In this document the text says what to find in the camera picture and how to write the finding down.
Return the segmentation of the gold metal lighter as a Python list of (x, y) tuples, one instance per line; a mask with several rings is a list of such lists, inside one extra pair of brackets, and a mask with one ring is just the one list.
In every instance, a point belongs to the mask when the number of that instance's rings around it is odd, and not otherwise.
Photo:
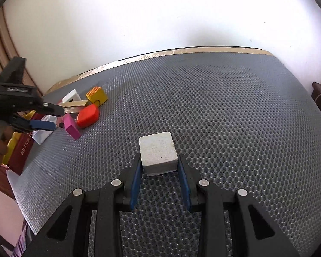
[(76, 100), (71, 102), (60, 103), (60, 106), (64, 108), (65, 113), (73, 114), (79, 113), (85, 107), (91, 105), (91, 101), (89, 100)]

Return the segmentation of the white stone cube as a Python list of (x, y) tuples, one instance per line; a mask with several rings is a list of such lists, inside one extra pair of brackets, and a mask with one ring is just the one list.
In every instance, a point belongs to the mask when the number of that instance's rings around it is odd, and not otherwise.
[(139, 138), (141, 163), (148, 177), (177, 170), (178, 155), (170, 132)]

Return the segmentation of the grey honeycomb table mat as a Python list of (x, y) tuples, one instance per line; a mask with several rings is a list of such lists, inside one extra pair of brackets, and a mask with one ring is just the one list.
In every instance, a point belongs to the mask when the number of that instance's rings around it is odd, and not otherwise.
[(321, 111), (274, 56), (186, 53), (122, 64), (45, 96), (58, 103), (101, 87), (108, 100), (78, 140), (63, 129), (33, 145), (16, 201), (38, 232), (80, 187), (91, 191), (131, 165), (142, 136), (170, 132), (210, 182), (247, 188), (301, 256), (321, 243)]

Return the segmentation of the pink eraser block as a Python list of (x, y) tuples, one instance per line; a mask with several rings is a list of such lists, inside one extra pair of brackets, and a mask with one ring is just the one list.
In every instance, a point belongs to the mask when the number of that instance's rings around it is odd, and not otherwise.
[(75, 140), (81, 137), (81, 133), (77, 127), (77, 123), (69, 113), (63, 116), (63, 123), (65, 131)]

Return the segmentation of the white power adapter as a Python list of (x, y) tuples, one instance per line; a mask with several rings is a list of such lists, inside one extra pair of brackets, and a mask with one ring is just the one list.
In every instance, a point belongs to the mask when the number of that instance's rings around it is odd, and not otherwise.
[(81, 100), (81, 97), (77, 93), (77, 90), (73, 89), (62, 98), (62, 103), (80, 101), (80, 100)]

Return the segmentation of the orange red rounded block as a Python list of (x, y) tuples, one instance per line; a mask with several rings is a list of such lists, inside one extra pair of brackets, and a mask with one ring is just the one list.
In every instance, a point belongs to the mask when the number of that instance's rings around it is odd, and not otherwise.
[(90, 125), (95, 124), (99, 120), (99, 117), (99, 108), (96, 105), (92, 104), (80, 110), (77, 115), (76, 123), (79, 128), (87, 128)]

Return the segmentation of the yellow orange striped block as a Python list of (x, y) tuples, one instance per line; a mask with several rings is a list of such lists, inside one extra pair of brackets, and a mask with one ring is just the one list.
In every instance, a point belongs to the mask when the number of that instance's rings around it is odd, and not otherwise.
[(97, 107), (100, 107), (108, 100), (107, 94), (101, 87), (93, 87), (90, 91), (86, 93), (87, 99), (91, 103), (95, 104)]

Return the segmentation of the gold tin box red rim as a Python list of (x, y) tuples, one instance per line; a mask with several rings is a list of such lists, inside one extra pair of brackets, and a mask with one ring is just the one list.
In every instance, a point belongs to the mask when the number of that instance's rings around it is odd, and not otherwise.
[(14, 132), (8, 142), (8, 151), (2, 165), (20, 176), (24, 170), (28, 155), (34, 144), (32, 133)]

